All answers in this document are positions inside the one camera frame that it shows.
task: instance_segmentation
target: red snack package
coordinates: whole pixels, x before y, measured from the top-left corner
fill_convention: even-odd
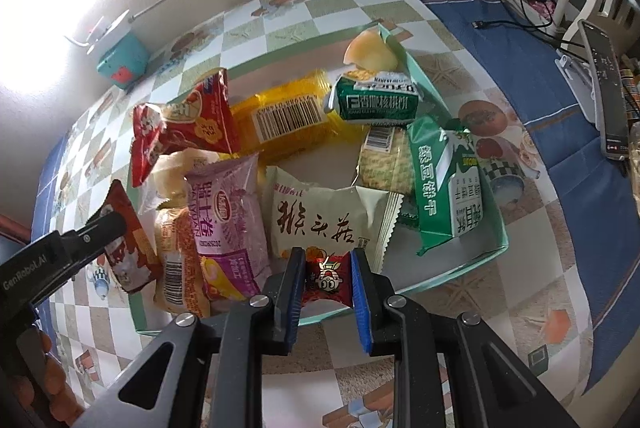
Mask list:
[[[141,185],[161,154],[197,148],[220,153],[240,149],[229,110],[226,69],[210,70],[184,100],[138,104],[133,109],[131,184]]]
[[[127,232],[107,245],[104,251],[118,283],[125,292],[134,293],[157,279],[162,274],[162,265],[118,179],[111,183],[104,204],[90,220],[111,211],[117,211],[124,217]]]
[[[351,294],[351,253],[314,257],[307,249],[302,304],[324,299],[353,307]]]

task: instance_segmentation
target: screw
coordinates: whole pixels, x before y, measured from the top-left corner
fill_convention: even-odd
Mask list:
[[[189,325],[193,325],[193,322],[196,320],[196,317],[191,313],[182,313],[180,316],[175,318],[175,323],[178,327],[188,327]]]
[[[401,309],[406,305],[406,298],[399,294],[394,294],[386,299],[386,304],[394,309]]]
[[[249,298],[249,305],[252,307],[264,307],[269,304],[269,297],[264,294],[257,294]]]
[[[480,315],[469,311],[462,313],[462,322],[468,326],[478,325],[480,323]]]

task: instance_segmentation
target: blue fabric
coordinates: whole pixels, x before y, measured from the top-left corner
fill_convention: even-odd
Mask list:
[[[474,29],[476,20],[510,19],[497,0],[421,1],[503,91],[556,187],[593,320],[590,388],[640,325],[640,220],[629,180],[600,153],[551,46],[514,27]]]
[[[42,172],[40,173],[40,184],[38,185],[38,194],[36,196],[36,204],[33,209],[33,220],[31,222],[31,241],[36,240],[49,232],[51,211],[53,209],[53,202],[56,198],[56,174],[60,168],[62,155],[65,152],[66,139],[67,135],[65,135],[58,144],[53,147],[44,163]],[[56,357],[58,357],[58,349],[56,348],[55,343],[56,333],[53,329],[48,298],[38,307],[38,314],[40,315],[42,330],[53,340],[51,351]]]

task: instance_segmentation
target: green snack package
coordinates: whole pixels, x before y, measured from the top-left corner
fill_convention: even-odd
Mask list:
[[[396,126],[413,122],[421,101],[418,86],[404,74],[351,70],[338,78],[325,111],[353,124]]]
[[[423,255],[482,220],[480,175],[471,135],[458,119],[444,129],[423,116],[407,130]]]

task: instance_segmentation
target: teal container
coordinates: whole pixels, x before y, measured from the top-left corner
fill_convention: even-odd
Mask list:
[[[115,86],[125,89],[145,73],[148,61],[148,50],[133,32],[128,32],[100,58],[97,70]]]

